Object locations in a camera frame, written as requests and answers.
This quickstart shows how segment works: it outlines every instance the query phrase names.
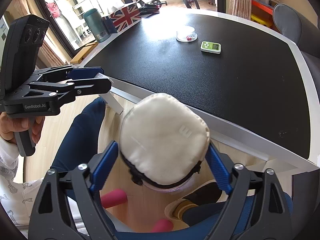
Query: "hand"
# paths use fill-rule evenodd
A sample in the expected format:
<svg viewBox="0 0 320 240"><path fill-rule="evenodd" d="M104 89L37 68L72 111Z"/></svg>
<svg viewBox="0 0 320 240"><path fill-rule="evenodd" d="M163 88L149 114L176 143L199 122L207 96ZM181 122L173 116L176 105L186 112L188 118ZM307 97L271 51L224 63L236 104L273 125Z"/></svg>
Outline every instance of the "hand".
<svg viewBox="0 0 320 240"><path fill-rule="evenodd" d="M32 140L38 143L44 123L44 116L37 116L36 121L31 124L28 118L10 118L6 112L0 115L0 136L10 143L17 144L13 132L26 131L32 125Z"/></svg>

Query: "pink dumbbell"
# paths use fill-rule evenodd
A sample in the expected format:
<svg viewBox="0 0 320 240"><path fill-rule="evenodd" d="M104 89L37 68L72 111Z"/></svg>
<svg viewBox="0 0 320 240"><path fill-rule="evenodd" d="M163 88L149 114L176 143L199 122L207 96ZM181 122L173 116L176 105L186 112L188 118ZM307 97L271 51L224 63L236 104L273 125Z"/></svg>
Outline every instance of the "pink dumbbell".
<svg viewBox="0 0 320 240"><path fill-rule="evenodd" d="M167 219L160 219L153 226L151 233L170 232L173 229L173 223Z"/></svg>
<svg viewBox="0 0 320 240"><path fill-rule="evenodd" d="M104 208L114 207L128 201L126 192L119 188L102 195L100 198Z"/></svg>

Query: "metal screw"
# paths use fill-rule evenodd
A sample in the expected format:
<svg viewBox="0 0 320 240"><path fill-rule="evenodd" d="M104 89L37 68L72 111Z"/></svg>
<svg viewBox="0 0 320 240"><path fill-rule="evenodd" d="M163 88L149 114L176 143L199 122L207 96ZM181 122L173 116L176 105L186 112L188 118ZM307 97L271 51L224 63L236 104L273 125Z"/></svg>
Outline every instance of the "metal screw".
<svg viewBox="0 0 320 240"><path fill-rule="evenodd" d="M56 170L55 170L55 169L50 169L50 170L47 171L47 174L48 174L48 175L52 175L52 174L54 174L54 173L56 173Z"/></svg>
<svg viewBox="0 0 320 240"><path fill-rule="evenodd" d="M236 163L235 164L235 169L237 170L243 170L244 166L241 163Z"/></svg>
<svg viewBox="0 0 320 240"><path fill-rule="evenodd" d="M81 170L81 171L83 171L83 170L85 170L87 167L88 167L87 164L81 163L81 164L78 166L78 169Z"/></svg>
<svg viewBox="0 0 320 240"><path fill-rule="evenodd" d="M273 169L267 169L266 172L269 174L269 175L273 175L275 174L275 171Z"/></svg>

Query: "white cloth pouch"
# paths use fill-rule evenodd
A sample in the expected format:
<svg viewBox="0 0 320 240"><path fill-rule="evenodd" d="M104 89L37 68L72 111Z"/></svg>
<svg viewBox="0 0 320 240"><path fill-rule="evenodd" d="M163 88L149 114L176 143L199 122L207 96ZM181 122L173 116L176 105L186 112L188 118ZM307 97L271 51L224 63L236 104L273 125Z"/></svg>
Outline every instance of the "white cloth pouch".
<svg viewBox="0 0 320 240"><path fill-rule="evenodd" d="M125 116L119 145L133 182L173 189L199 172L209 142L204 120L174 97L159 93Z"/></svg>

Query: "wooden floor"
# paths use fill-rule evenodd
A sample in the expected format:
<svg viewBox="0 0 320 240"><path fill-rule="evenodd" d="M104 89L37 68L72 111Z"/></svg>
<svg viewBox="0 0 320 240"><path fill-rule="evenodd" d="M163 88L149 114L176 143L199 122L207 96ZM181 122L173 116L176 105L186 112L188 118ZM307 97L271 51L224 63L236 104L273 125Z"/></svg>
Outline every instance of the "wooden floor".
<svg viewBox="0 0 320 240"><path fill-rule="evenodd" d="M200 9L209 10L209 11L217 11L217 7L214 5L209 4L207 1L201 1L198 0L198 4ZM172 8L172 7L179 7L179 8L185 8L186 5L183 3L183 1L168 1L168 5L163 5L161 9L163 8Z"/></svg>
<svg viewBox="0 0 320 240"><path fill-rule="evenodd" d="M46 117L41 139L36 146L36 152L25 160L24 181L39 179L45 175L74 117L95 97L97 96L77 97L75 102L64 105L61 108L61 114L58 116ZM102 152L110 140L118 141L121 121L134 105L118 96L115 96L115 98L124 107L124 112L119 116L109 107L106 108L105 119L99 135L98 152ZM263 162L225 144L217 141L213 142L220 152L228 154L234 162L241 162L246 166ZM159 193L145 186L134 184L131 181L128 168L118 158L101 194L116 188L123 189L128 195L128 202L110 208L109 211L133 230L149 232L157 220L165 218L164 208L167 204L188 194L212 178L208 165L204 162L200 174L195 174L183 188L172 193ZM174 230L185 227L187 225L183 222L174 222Z"/></svg>

